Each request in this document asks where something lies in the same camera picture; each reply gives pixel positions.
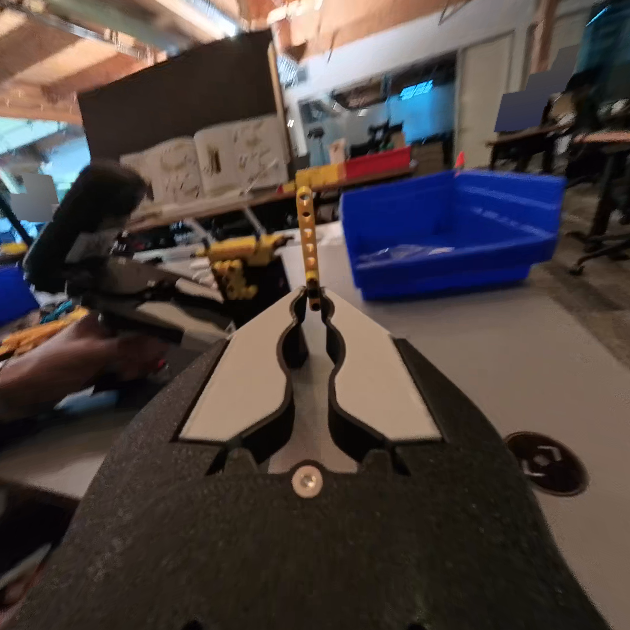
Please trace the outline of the pile of yellow building parts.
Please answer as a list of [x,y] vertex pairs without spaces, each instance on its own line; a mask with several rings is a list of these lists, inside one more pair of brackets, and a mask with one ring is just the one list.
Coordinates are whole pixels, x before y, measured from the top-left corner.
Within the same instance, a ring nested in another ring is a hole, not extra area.
[[88,309],[77,307],[74,311],[63,315],[59,319],[27,327],[7,335],[1,341],[1,360],[26,354],[71,326],[74,322],[83,319],[89,313]]

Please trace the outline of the person's left hand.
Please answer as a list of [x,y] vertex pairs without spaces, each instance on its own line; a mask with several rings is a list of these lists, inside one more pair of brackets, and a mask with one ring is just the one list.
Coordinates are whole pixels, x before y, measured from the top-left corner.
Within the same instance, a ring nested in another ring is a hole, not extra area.
[[110,336],[98,327],[79,328],[73,339],[68,383],[78,391],[108,375],[121,381],[138,379],[159,370],[168,350],[166,342],[151,336]]

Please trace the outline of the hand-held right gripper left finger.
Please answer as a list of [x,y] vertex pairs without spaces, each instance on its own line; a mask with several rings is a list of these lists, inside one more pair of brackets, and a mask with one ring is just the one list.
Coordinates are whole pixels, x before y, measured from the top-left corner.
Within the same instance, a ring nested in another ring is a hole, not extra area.
[[305,288],[293,290],[233,333],[178,433],[178,440],[226,453],[242,448],[257,464],[289,441],[295,417],[292,373],[308,347]]

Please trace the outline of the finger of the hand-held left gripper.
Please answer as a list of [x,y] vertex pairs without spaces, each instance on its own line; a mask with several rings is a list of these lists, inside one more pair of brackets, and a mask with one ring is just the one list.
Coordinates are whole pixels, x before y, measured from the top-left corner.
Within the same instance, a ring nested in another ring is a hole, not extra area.
[[210,346],[234,332],[224,304],[214,299],[102,299],[101,320],[115,333],[146,335],[177,346]]
[[121,295],[138,294],[155,287],[201,297],[213,297],[214,289],[180,273],[130,258],[115,260],[115,292]]

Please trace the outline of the red storage bin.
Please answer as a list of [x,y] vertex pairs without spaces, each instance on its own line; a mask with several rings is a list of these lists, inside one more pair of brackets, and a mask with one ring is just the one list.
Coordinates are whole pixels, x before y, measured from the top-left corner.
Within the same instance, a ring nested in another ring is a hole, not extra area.
[[411,146],[352,157],[345,162],[345,178],[348,180],[376,178],[383,174],[409,171]]

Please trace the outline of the yellow perforated beam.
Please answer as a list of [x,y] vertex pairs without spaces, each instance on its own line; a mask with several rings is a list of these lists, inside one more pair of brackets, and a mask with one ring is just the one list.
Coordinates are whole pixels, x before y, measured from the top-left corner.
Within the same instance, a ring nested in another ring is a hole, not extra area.
[[316,238],[316,214],[314,197],[310,187],[301,186],[296,193],[297,219],[305,275],[305,292],[311,311],[321,310],[319,281],[318,242]]

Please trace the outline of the yellow storage bin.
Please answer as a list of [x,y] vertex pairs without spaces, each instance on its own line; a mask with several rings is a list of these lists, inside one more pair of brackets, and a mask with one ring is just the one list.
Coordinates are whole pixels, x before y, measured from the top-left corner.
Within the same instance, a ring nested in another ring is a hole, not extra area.
[[346,168],[343,162],[300,169],[295,173],[295,190],[298,191],[307,187],[311,191],[317,192],[327,188],[336,188],[345,179]]

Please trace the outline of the white moulded foam tray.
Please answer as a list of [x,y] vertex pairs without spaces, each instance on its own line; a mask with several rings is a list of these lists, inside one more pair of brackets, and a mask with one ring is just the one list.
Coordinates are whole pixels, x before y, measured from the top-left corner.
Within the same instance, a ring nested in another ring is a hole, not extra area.
[[193,141],[207,196],[277,189],[289,180],[275,115],[208,127],[199,130]]
[[172,138],[145,151],[122,155],[119,162],[141,176],[156,204],[184,203],[202,196],[199,157],[192,137]]

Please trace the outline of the small blue storage bin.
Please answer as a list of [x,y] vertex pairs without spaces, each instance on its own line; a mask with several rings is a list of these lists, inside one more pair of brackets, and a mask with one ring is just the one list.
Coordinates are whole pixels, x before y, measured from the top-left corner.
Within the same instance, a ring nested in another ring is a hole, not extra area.
[[17,264],[1,267],[1,327],[39,309]]

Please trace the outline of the brown top desk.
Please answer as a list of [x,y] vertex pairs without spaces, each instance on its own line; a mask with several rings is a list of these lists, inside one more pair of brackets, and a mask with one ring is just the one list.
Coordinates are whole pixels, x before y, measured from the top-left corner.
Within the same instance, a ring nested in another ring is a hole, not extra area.
[[517,132],[498,133],[494,139],[486,142],[486,147],[491,150],[488,169],[495,170],[497,162],[503,159],[514,162],[515,172],[524,173],[531,159],[542,154],[541,173],[551,175],[555,163],[556,142],[568,134],[572,126],[572,123],[556,123]]

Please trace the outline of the yellow and black brick assembly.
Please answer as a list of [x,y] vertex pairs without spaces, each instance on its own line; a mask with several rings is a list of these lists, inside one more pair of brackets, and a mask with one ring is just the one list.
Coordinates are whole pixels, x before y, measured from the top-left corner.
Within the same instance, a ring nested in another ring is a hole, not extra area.
[[289,294],[289,282],[279,248],[292,237],[264,234],[217,241],[198,251],[206,257],[225,310],[241,328]]

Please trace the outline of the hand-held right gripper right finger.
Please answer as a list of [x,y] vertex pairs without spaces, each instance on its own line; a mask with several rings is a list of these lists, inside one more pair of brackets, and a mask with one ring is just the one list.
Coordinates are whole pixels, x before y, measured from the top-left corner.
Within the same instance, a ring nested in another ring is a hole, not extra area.
[[441,442],[429,404],[389,330],[328,289],[322,320],[333,362],[327,422],[334,444],[361,463],[370,451]]

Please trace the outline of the round black desk grommet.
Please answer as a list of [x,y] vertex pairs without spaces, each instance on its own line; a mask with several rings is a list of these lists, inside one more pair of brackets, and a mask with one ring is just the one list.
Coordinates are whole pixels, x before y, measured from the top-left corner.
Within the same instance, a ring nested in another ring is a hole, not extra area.
[[587,490],[585,465],[561,442],[531,431],[511,433],[504,441],[524,476],[540,492],[568,498]]

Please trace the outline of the dark partition board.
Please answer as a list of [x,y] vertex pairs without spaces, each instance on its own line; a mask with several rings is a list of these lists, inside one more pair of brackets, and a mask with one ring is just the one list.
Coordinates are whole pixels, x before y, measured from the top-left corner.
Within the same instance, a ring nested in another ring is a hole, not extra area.
[[77,95],[91,161],[277,113],[270,30],[199,45]]

